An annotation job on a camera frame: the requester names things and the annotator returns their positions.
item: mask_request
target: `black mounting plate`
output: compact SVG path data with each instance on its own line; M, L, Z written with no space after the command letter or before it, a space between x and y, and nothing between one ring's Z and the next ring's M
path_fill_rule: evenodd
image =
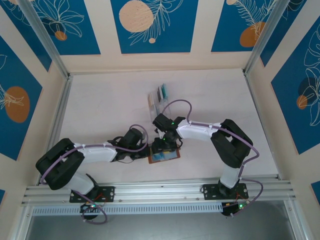
M114 186L99 186L97 190L97 195L91 197L90 199L95 203L113 203L115 197L115 187ZM70 193L70 203L86 203L87 200L76 194L74 191Z
M218 184L204 184L201 188L201 192L204 195L204 200L231 200L237 198L237 193L244 199L248 199L248 191L245 183L238 183L232 194L225 198L219 192Z

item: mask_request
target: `white table surface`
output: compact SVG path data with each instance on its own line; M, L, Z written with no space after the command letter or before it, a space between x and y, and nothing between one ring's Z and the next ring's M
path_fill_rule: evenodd
M103 143L123 136L132 124L143 125L150 143L157 135L150 119L147 96L165 83L169 101L192 103L190 120L220 123L232 119L252 139L260 157L244 169L244 176L277 174L277 168L241 69L135 71L75 75L60 138L74 143ZM184 102L170 106L172 119L185 117ZM96 162L82 164L80 172L98 183L141 182L220 177L224 163L211 142L184 139L181 158L149 164Z

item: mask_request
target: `white platform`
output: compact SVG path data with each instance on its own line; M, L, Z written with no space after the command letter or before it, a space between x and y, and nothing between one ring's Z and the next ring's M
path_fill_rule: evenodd
M140 124L147 129L151 143L157 135L147 96L162 83L167 85L169 101L192 103L191 120L219 123L232 119L252 139L261 156L246 166L244 176L278 173L241 69L75 75L60 138L102 143L123 136L132 124ZM188 110L186 103L175 103L172 118L185 117ZM224 164L210 142L185 139L180 154L179 159L154 164L144 158L130 164L83 164L79 170L98 183L212 178L223 172Z

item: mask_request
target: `vent grille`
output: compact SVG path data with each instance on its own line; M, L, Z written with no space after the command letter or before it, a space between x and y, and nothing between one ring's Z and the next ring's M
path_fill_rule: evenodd
M220 202L210 203L180 203L180 204L112 204L105 205L102 209L107 215L129 214L183 214L183 213L221 213ZM98 210L86 215L102 214ZM80 206L37 206L33 216L74 216L80 215Z

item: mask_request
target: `metal bracket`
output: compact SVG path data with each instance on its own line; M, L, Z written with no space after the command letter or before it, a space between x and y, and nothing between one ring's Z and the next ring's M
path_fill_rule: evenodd
M226 198L219 192L218 184L204 184L201 188L204 200L225 200ZM239 183L233 193L227 198L229 200L236 199L239 194L243 199L248 199L249 194L245 183Z
M90 197L95 203L113 203L115 196L115 187L114 186L99 186L97 189L97 195ZM76 194L74 191L70 193L70 203L86 203L83 197Z

